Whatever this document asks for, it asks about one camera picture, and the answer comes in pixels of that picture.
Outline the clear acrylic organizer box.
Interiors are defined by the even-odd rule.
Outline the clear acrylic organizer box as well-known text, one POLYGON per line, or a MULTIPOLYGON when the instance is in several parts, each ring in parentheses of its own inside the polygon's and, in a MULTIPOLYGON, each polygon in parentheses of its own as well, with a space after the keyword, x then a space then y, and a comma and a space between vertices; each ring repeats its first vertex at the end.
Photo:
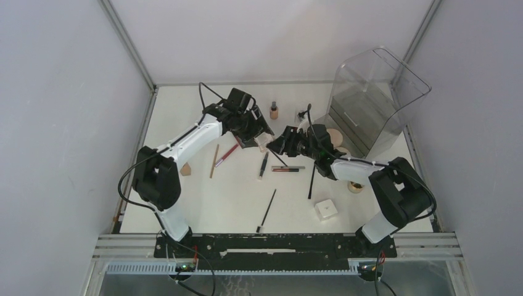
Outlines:
POLYGON ((392 51, 375 47, 338 67, 326 114, 316 122, 340 131, 351 155, 374 160, 393 146, 431 90, 392 51))

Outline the round powder puff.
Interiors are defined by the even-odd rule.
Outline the round powder puff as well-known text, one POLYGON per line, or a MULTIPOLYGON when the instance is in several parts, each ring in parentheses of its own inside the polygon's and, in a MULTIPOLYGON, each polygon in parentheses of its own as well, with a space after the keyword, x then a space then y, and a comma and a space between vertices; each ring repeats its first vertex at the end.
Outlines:
POLYGON ((349 150, 346 149, 346 148, 344 148, 344 147, 336 147, 336 149, 337 149, 339 152, 343 153, 343 154, 344 154, 345 156, 347 156, 347 157, 350 157, 350 156, 351 156, 351 153, 349 152, 349 150))
POLYGON ((340 147, 344 139, 342 133, 334 128, 328 128, 326 131, 330 136, 331 144, 333 145, 333 147, 340 147))

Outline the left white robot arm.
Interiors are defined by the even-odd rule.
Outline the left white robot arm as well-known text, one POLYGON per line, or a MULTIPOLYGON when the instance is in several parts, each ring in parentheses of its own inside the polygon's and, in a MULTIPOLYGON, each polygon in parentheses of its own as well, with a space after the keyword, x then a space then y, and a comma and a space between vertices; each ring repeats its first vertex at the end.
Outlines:
POLYGON ((170 238, 169 249, 178 257, 193 248, 191 228, 178 206, 181 196, 180 170, 202 148, 226 133, 239 142, 265 147, 274 135, 256 99, 232 88, 225 99, 205 106, 201 117, 186 131, 167 143, 142 147, 137 154, 131 187, 152 210, 162 232, 170 238))

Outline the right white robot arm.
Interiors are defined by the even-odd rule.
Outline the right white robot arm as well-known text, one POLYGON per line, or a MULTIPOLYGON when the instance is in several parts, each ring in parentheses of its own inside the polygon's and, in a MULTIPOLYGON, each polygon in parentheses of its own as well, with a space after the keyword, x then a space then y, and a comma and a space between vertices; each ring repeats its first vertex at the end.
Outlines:
POLYGON ((313 124, 307 129, 287 126, 266 148, 288 157, 308 157, 321 176, 369 186, 373 190, 379 211, 356 232, 357 251, 363 256, 373 256, 380 250, 384 238, 430 216, 436 208, 433 193, 407 159, 397 157, 379 163, 349 157, 333 146, 324 125, 313 124))

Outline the clear eyeshadow palette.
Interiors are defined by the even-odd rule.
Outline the clear eyeshadow palette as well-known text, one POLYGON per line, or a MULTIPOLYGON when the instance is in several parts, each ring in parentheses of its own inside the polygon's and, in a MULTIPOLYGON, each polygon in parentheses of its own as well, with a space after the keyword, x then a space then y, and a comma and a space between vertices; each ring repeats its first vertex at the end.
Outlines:
POLYGON ((260 152, 264 153, 268 150, 267 145, 274 141, 274 136, 270 133, 261 133, 254 138, 254 141, 260 149, 260 152))

